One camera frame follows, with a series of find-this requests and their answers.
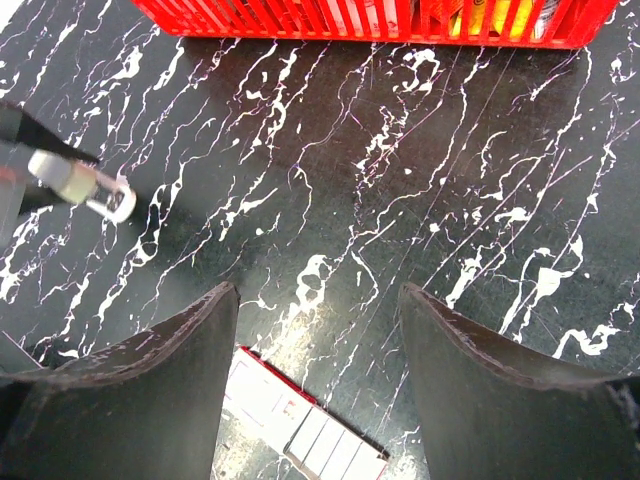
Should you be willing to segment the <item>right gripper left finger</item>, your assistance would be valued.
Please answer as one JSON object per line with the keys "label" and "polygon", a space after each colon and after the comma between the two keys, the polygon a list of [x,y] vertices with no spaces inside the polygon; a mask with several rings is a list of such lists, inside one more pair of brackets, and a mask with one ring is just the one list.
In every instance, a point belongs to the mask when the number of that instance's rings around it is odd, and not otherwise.
{"label": "right gripper left finger", "polygon": [[5,479],[206,479],[240,296],[224,282],[184,310],[58,368],[1,349]]}

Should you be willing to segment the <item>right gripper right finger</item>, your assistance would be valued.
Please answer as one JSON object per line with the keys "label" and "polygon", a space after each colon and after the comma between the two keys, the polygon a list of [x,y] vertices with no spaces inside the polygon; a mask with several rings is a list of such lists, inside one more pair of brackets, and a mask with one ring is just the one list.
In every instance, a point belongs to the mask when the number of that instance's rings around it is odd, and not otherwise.
{"label": "right gripper right finger", "polygon": [[398,316],[433,479],[635,479],[639,380],[568,363],[407,283]]}

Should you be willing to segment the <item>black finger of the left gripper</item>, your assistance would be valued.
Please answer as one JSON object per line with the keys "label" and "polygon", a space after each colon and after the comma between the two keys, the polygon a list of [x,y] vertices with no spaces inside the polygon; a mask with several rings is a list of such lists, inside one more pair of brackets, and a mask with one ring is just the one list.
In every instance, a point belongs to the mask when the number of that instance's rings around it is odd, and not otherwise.
{"label": "black finger of the left gripper", "polygon": [[53,131],[21,107],[1,102],[1,141],[23,145],[31,156],[27,174],[1,169],[1,233],[11,235],[21,216],[43,207],[77,200],[63,190],[80,170],[95,166],[99,159],[61,140]]}

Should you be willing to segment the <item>beige and white stapler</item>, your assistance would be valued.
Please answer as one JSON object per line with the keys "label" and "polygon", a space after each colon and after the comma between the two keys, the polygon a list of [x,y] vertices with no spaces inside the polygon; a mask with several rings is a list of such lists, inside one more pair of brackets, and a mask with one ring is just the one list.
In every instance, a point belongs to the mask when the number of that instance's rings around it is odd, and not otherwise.
{"label": "beige and white stapler", "polygon": [[135,209],[137,197],[126,181],[116,180],[80,161],[35,150],[28,170],[67,203],[84,204],[115,224],[126,221]]}

